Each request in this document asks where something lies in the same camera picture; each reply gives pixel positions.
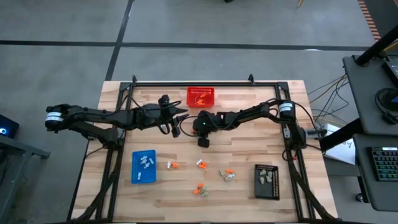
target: red container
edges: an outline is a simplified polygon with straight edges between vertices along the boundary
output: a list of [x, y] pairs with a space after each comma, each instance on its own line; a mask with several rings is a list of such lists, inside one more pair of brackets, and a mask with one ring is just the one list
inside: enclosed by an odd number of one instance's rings
[[188, 87], [187, 105], [192, 108], [211, 108], [214, 105], [214, 88]]

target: black plastic tray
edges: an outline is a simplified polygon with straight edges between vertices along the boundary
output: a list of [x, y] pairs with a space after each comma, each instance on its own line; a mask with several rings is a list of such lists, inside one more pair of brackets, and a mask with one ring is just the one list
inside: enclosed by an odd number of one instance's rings
[[[260, 172], [265, 169], [272, 171], [272, 182], [264, 184], [260, 183]], [[256, 198], [265, 198], [271, 200], [279, 200], [279, 173], [277, 166], [270, 165], [254, 165], [254, 196]]]

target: concrete floor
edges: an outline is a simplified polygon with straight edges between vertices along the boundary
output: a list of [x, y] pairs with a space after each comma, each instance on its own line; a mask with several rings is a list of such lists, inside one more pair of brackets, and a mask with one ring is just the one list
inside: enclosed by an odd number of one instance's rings
[[[116, 41], [127, 0], [0, 1], [0, 40]], [[369, 46], [373, 38], [356, 0], [135, 0], [125, 42], [183, 42]], [[112, 47], [0, 45], [0, 113], [21, 124], [18, 140], [51, 151], [33, 158], [10, 223], [66, 219], [87, 141], [79, 134], [48, 133], [48, 105], [95, 108]], [[307, 91], [344, 75], [341, 59], [361, 52], [123, 47], [112, 80], [305, 80]], [[350, 105], [336, 115], [357, 118]], [[310, 95], [314, 99], [317, 93]], [[321, 109], [325, 97], [312, 108]], [[342, 105], [336, 100], [331, 110]], [[330, 177], [339, 217], [395, 223], [398, 214], [356, 203], [354, 177]]]

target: wooden tabletop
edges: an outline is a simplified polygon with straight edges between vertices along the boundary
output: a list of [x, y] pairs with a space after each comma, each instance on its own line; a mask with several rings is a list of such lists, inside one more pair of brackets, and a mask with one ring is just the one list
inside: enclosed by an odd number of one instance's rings
[[[302, 104], [311, 113], [303, 81], [288, 81], [291, 99]], [[98, 109], [114, 110], [120, 82], [105, 82]], [[238, 111], [275, 97], [271, 87], [216, 87], [215, 105], [209, 111]], [[178, 107], [197, 115], [200, 109], [185, 104], [187, 88], [145, 87], [135, 88], [133, 97], [141, 105], [157, 103], [168, 94], [171, 101], [182, 100]], [[301, 127], [312, 128], [309, 117], [297, 108]], [[192, 129], [192, 119], [184, 121], [182, 128]], [[173, 138], [163, 135], [157, 128], [128, 131], [124, 147], [123, 164], [114, 211], [115, 222], [294, 222], [297, 221], [292, 184], [287, 162], [282, 160], [284, 142], [280, 124], [269, 119], [256, 119], [243, 123], [232, 131], [210, 134], [210, 147], [197, 146], [197, 139], [181, 134]], [[318, 146], [313, 140], [309, 144]], [[98, 141], [88, 146], [88, 153], [101, 147]], [[131, 184], [132, 152], [156, 150], [157, 181], [153, 184]], [[325, 164], [320, 151], [303, 150], [310, 188], [330, 214], [337, 217]], [[81, 215], [98, 193], [103, 175], [106, 150], [90, 155], [84, 164], [72, 217]], [[196, 166], [202, 159], [206, 170]], [[167, 169], [167, 161], [179, 164], [178, 169]], [[269, 164], [279, 167], [280, 200], [254, 198], [254, 165]], [[219, 169], [232, 169], [235, 177], [225, 182]], [[199, 183], [207, 187], [209, 196], [194, 195]], [[300, 191], [304, 214], [305, 197]], [[104, 216], [108, 211], [105, 201]]]

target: keyboard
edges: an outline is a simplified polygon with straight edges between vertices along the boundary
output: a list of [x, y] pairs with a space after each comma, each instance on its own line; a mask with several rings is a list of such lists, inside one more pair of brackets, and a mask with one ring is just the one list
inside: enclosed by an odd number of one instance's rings
[[398, 147], [370, 147], [377, 181], [398, 181]]

